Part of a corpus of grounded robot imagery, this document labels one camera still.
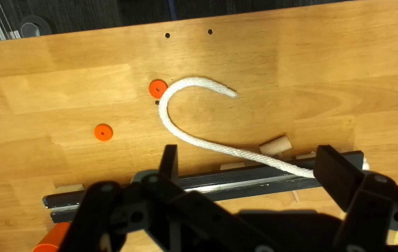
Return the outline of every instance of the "white cable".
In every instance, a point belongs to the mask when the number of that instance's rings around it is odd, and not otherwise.
[[[236,98],[238,96],[238,94],[233,89],[230,89],[229,87],[216,82],[213,80],[209,78],[202,78],[202,77],[188,77],[188,78],[182,78],[175,81],[174,84],[170,85],[170,88],[163,94],[160,103],[158,103],[158,115],[160,119],[163,122],[163,124],[178,138],[192,144],[192,145],[198,145],[200,148],[207,148],[212,151],[217,151],[217,152],[224,152],[233,157],[240,157],[240,158],[245,158],[245,159],[252,159],[255,162],[261,162],[273,168],[278,168],[280,171],[297,175],[297,176],[304,176],[304,178],[314,178],[313,171],[306,169],[306,168],[300,168],[297,165],[292,165],[287,162],[283,162],[280,159],[268,157],[268,155],[262,155],[258,152],[252,152],[252,151],[247,151],[247,150],[240,150],[240,148],[234,148],[230,145],[223,145],[223,144],[217,144],[217,143],[212,143],[212,141],[206,141],[203,138],[198,138],[195,136],[188,134],[186,131],[182,131],[179,127],[177,127],[168,113],[168,103],[170,99],[174,96],[175,92],[188,88],[188,87],[202,87],[202,88],[209,88],[215,92]]]

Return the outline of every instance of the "wooden surface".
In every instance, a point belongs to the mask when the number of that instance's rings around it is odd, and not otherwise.
[[[45,235],[41,197],[58,185],[129,180],[157,166],[168,143],[179,144],[182,173],[236,161],[160,123],[149,82],[186,75],[223,81],[240,98],[184,91],[171,103],[182,129],[248,148],[286,133],[289,154],[363,150],[398,182],[398,0],[0,42],[0,252],[30,250]],[[114,127],[111,141],[94,138],[98,123]],[[223,204],[341,215],[322,189]],[[146,241],[128,250],[153,248]]]

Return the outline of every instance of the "orange dot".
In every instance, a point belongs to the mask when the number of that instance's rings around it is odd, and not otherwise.
[[[101,123],[95,127],[95,137],[101,141],[111,140],[114,136],[114,129],[109,124]]]
[[[168,89],[168,84],[164,80],[153,80],[151,84],[149,85],[149,92],[154,98],[161,98],[161,95]]]

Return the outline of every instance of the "small wooden block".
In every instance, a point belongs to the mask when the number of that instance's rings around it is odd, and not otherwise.
[[[398,245],[398,231],[390,229],[385,242],[387,245]]]
[[[271,140],[262,145],[259,145],[259,151],[265,155],[276,155],[280,154],[283,151],[290,150],[293,145],[289,141],[287,136],[283,134],[275,140]]]

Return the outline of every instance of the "wood grain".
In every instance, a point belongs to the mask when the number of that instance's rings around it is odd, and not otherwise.
[[[318,144],[360,148],[373,169],[398,180],[398,0],[0,42],[0,250],[30,250],[45,235],[45,193],[129,180],[158,165],[164,144],[179,145],[181,173],[236,162],[181,143],[160,123],[149,82],[186,75],[240,94],[177,95],[171,115],[196,136],[254,148],[286,133],[289,155]],[[111,141],[94,137],[98,123],[114,127]],[[297,199],[279,193],[222,204],[341,215],[322,189],[300,190]],[[128,250],[147,248],[137,234]]]

